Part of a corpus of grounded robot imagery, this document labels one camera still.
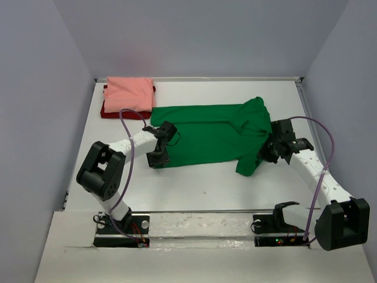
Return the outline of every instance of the gray wall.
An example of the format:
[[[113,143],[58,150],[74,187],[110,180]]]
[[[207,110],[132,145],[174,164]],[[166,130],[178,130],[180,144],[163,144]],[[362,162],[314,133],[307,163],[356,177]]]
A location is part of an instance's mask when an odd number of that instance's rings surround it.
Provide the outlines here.
[[[303,76],[347,0],[54,0],[95,77]]]
[[[351,0],[304,80],[314,117],[334,134],[335,178],[371,206],[365,251],[377,278],[377,1]],[[329,152],[326,134],[321,141]]]
[[[33,282],[83,133],[92,76],[51,0],[0,8],[0,281]]]

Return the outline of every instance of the green towel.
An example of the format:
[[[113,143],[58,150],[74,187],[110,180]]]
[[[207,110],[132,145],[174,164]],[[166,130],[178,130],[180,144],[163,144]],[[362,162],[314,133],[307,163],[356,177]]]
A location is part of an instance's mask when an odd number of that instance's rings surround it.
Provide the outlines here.
[[[262,162],[257,154],[271,133],[270,114],[263,99],[244,104],[153,108],[151,124],[173,123],[181,135],[168,147],[165,167],[238,160],[236,172],[253,174]],[[176,134],[170,144],[178,139]]]

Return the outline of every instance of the folded pink towel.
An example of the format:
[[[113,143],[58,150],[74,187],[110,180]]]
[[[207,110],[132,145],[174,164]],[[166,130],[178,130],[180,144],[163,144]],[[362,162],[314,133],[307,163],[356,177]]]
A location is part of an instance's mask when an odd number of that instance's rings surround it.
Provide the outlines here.
[[[122,108],[151,112],[156,106],[151,78],[107,77],[104,98],[106,113],[119,112]]]

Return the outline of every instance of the stack of folded cloth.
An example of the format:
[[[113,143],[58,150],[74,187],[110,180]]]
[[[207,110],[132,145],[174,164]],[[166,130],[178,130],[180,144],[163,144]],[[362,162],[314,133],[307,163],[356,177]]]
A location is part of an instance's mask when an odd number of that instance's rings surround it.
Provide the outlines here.
[[[104,86],[101,118],[118,119],[119,111],[129,108],[139,112],[144,119],[149,119],[152,108],[156,106],[155,91],[151,78],[108,77]],[[123,112],[122,116],[125,119],[141,119],[130,111]]]

